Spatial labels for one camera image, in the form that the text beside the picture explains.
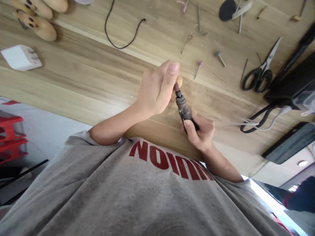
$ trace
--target scissor blade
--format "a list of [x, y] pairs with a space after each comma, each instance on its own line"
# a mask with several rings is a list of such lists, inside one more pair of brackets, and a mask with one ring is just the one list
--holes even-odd
[[273, 57], [274, 57], [275, 54], [276, 54], [276, 51], [277, 51], [277, 49], [278, 49], [278, 46], [279, 46], [281, 40], [282, 40], [282, 37], [280, 37], [280, 38], [278, 39], [278, 41], [276, 42], [275, 46], [273, 47], [271, 53], [269, 54], [269, 56], [268, 56], [268, 58], [267, 58], [267, 65], [270, 65], [270, 63], [271, 63]]

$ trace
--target black disc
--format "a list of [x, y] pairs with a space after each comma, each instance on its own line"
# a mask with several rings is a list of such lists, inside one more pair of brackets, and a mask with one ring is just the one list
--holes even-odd
[[234, 0], [226, 0], [220, 7], [219, 18], [222, 21], [232, 19], [232, 15], [236, 12], [236, 3]]

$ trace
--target fingernail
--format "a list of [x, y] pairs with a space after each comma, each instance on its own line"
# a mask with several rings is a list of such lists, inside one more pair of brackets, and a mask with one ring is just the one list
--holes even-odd
[[179, 64], [178, 63], [171, 63], [169, 66], [168, 66], [168, 72], [171, 74], [171, 75], [175, 75], [178, 71], [178, 68], [179, 68]]
[[191, 121], [190, 120], [184, 120], [184, 124], [185, 124], [185, 126], [190, 126]]

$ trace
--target t-shirt sleeve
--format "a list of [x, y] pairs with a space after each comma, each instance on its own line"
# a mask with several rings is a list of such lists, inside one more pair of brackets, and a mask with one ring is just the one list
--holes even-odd
[[233, 183], [215, 176], [215, 180], [262, 235], [290, 235], [260, 204], [249, 179], [241, 183]]

